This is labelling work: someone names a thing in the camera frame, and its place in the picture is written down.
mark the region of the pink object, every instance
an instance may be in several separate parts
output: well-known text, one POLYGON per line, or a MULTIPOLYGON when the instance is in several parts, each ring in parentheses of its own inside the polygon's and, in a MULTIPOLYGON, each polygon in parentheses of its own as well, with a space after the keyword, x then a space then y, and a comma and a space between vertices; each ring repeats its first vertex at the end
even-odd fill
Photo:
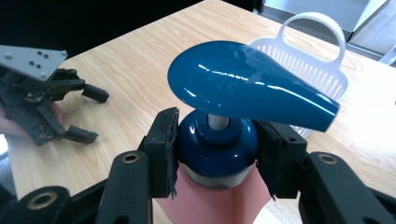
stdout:
POLYGON ((181 165, 176 188, 174 200, 171 197, 156 200, 169 219, 177 224, 253 223, 271 199, 255 167, 242 184, 232 189, 207 189, 195 184, 181 165))

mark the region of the table surface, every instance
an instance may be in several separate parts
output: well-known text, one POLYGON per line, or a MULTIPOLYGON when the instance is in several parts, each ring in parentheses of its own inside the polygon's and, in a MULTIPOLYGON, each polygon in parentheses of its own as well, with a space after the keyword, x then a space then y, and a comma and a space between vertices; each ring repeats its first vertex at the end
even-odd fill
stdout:
MULTIPOLYGON (((218 0, 206 0, 150 23, 65 61, 81 78, 110 94, 105 104, 70 92, 59 106, 65 127, 99 133, 84 145, 62 140, 37 147, 30 139, 7 137, 18 197, 44 186, 76 194, 107 178, 112 160, 136 149, 161 110, 177 106, 180 119, 192 111, 171 92, 167 70, 183 50, 211 40, 248 43, 276 36, 280 24, 218 0)), ((326 60, 338 47, 288 29, 293 45, 326 60)), ((343 158, 369 187, 396 197, 396 70, 347 52, 342 66, 350 78, 341 110, 326 133, 307 138, 308 151, 343 158)), ((169 223, 154 204, 155 223, 169 223)), ((262 209, 257 223, 299 223, 297 200, 277 200, 262 209)))

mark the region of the white basket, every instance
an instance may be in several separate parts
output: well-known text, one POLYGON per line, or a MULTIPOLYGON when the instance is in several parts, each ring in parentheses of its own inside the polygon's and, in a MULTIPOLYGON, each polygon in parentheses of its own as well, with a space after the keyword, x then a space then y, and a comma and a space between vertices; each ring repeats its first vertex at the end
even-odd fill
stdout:
MULTIPOLYGON (((283 23, 277 37, 259 37, 251 41, 249 45, 269 55, 295 76, 334 99, 334 101, 340 102, 344 97, 349 84, 347 74, 341 68, 341 62, 346 51, 346 41, 340 26, 330 17, 317 12, 295 15, 283 23), (299 19, 318 21, 334 33, 340 47, 340 53, 335 60, 325 61, 285 41, 284 31, 286 26, 291 21, 299 19)), ((312 133, 310 129, 291 127, 303 138, 312 133)))

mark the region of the basket handle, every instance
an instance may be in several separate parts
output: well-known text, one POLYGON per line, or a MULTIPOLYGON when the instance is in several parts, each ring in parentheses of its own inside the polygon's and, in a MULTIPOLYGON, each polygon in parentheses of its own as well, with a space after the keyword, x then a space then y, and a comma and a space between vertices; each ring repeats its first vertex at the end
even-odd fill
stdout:
POLYGON ((345 41, 343 31, 341 30, 341 27, 338 25, 338 23, 336 21, 334 21, 332 18, 330 18, 322 13, 304 12, 304 13, 297 14, 293 17, 290 17, 288 20, 286 20, 282 24, 276 38, 280 38, 283 42, 286 43, 286 41, 284 39, 284 35, 283 35, 286 26, 290 22, 299 20, 299 19, 309 19, 311 21, 320 22, 332 31, 332 33, 335 35, 335 38, 337 39, 338 45, 340 47, 340 54, 333 61, 333 63, 341 64, 341 61, 343 61, 344 55, 346 53, 346 41, 345 41))

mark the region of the plastic basket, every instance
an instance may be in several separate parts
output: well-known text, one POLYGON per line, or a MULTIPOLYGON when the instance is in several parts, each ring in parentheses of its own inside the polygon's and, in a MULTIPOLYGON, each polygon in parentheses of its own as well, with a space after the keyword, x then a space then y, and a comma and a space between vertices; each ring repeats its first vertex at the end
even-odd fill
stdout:
MULTIPOLYGON (((340 102, 347 92, 349 81, 347 74, 341 68, 341 62, 346 51, 346 41, 340 26, 324 14, 317 12, 297 14, 282 24, 277 37, 259 37, 252 40, 249 45, 269 55, 295 76, 334 99, 334 101, 340 102), (285 41, 284 32, 286 26, 290 22, 299 19, 320 22, 334 33, 340 47, 340 53, 335 60, 325 61, 285 41)), ((291 127, 303 138, 308 137, 312 133, 310 129, 297 126, 291 127)))

